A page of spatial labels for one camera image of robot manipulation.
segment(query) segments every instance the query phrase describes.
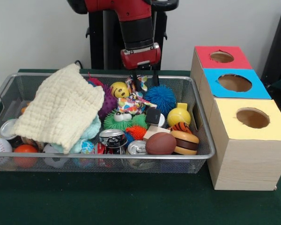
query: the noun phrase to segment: knit blanket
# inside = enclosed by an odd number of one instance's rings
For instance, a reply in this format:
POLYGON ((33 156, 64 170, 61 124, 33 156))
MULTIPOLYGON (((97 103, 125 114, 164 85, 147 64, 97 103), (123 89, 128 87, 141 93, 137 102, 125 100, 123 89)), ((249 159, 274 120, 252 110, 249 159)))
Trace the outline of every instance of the knit blanket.
POLYGON ((43 81, 14 125, 16 135, 61 145, 64 153, 69 153, 104 101, 102 87, 88 84, 79 69, 71 64, 43 81))

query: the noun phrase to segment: hamburger bun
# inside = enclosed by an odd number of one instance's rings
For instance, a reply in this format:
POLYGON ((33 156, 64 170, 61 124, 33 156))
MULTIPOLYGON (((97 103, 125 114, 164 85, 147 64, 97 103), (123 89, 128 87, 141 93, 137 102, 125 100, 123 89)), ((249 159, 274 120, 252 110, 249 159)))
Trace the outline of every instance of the hamburger bun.
POLYGON ((174 150, 175 153, 181 155, 196 155, 199 139, 187 132, 174 130, 170 132, 176 139, 177 146, 174 150))

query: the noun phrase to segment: brown football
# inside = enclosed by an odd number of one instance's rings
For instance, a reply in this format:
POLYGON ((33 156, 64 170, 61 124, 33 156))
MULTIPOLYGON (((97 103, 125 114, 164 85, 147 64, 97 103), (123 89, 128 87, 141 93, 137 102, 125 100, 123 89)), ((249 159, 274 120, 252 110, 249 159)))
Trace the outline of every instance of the brown football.
POLYGON ((146 151, 150 155, 170 155, 175 148, 175 137, 165 132, 154 134, 146 143, 146 151))

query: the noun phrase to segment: wooden box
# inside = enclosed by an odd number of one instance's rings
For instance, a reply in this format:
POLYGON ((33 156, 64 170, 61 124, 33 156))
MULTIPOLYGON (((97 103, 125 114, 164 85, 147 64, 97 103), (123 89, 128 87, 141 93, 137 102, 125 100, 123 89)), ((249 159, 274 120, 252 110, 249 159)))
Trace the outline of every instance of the wooden box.
POLYGON ((209 121, 214 98, 271 99, 253 69, 204 69, 199 94, 209 121))
POLYGON ((200 90, 203 69, 252 69, 245 54, 237 46, 196 46, 193 52, 191 77, 200 90))
POLYGON ((216 98, 209 126, 216 190, 274 190, 281 176, 281 112, 273 100, 216 98))

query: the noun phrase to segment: green spiky ball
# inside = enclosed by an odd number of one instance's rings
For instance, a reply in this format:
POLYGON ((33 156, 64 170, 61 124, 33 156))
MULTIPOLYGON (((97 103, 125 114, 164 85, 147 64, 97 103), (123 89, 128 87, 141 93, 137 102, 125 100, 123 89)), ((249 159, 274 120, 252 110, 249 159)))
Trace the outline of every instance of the green spiky ball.
POLYGON ((105 117, 104 124, 103 124, 104 130, 118 129, 118 130, 125 131, 126 128, 132 127, 132 120, 116 122, 114 120, 114 114, 117 112, 118 112, 117 110, 113 110, 105 117))
POLYGON ((143 127, 146 130, 149 129, 149 125, 146 123, 146 115, 145 114, 134 116, 132 118, 132 125, 143 127))

